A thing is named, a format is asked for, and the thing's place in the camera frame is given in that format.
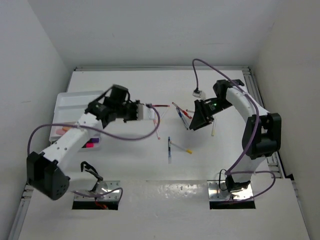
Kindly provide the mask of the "pink black highlighter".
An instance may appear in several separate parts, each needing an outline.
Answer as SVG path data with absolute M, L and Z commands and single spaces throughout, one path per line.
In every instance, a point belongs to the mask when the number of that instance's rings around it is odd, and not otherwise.
M 92 142 L 87 142 L 85 145 L 82 146 L 83 149 L 90 149 L 94 147 L 95 147 L 95 144 Z

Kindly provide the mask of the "blue gel pen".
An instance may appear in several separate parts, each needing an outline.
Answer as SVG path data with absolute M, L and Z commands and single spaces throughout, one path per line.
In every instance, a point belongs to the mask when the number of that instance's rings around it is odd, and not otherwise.
M 171 137 L 167 138 L 167 146 L 168 146 L 168 164 L 172 163 L 172 151 L 171 151 Z

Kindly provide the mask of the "red gel pen horizontal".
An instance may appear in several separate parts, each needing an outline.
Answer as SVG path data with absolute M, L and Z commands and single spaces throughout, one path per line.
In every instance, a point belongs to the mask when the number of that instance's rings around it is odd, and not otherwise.
M 170 107 L 169 104 L 153 104 L 152 106 L 155 108 L 169 108 Z

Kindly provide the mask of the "orange eraser case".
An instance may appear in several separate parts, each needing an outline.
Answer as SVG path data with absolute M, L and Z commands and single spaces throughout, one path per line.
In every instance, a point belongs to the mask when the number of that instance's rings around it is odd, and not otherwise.
M 70 129 L 72 129 L 71 127 L 67 127 L 67 126 L 64 126 L 64 127 L 62 127 L 62 131 L 64 132 L 64 133 L 66 133 L 67 131 L 69 131 Z

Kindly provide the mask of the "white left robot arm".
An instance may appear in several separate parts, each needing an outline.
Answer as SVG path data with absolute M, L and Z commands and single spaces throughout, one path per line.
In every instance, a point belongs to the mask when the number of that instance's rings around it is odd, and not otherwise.
M 108 89 L 91 101 L 84 114 L 54 144 L 41 153 L 29 152 L 26 158 L 27 182 L 35 189 L 58 200 L 66 192 L 92 191 L 102 178 L 88 171 L 68 173 L 67 166 L 74 155 L 92 138 L 95 129 L 102 131 L 110 122 L 122 118 L 125 122 L 141 120 L 143 104 L 130 100 L 129 90 L 120 85 Z

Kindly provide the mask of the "red capped pen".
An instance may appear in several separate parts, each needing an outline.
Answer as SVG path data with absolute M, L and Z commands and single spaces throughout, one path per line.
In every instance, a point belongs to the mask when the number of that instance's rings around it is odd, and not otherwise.
M 181 112 L 182 114 L 184 114 L 188 119 L 192 119 L 192 117 L 191 117 L 185 110 L 183 110 L 182 108 L 180 108 L 176 103 L 172 102 L 172 104 L 173 104 L 176 108 L 178 108 L 178 109 L 180 110 L 180 112 Z

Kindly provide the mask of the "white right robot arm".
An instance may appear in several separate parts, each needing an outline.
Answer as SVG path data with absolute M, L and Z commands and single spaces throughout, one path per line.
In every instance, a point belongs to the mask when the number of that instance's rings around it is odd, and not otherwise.
M 218 80 L 213 85 L 215 97 L 194 101 L 194 114 L 189 129 L 198 130 L 213 123 L 214 116 L 234 107 L 245 122 L 241 140 L 243 152 L 226 170 L 225 187 L 237 192 L 248 187 L 259 165 L 280 150 L 282 118 L 260 106 L 245 88 L 244 83 Z

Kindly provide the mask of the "purple black highlighter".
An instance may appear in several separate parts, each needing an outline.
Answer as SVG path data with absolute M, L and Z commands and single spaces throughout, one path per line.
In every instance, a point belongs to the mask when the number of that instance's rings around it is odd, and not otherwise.
M 100 142 L 100 138 L 94 137 L 94 138 L 91 138 L 88 142 L 89 142 L 89 143 L 96 144 L 96 143 L 99 143 L 99 142 Z

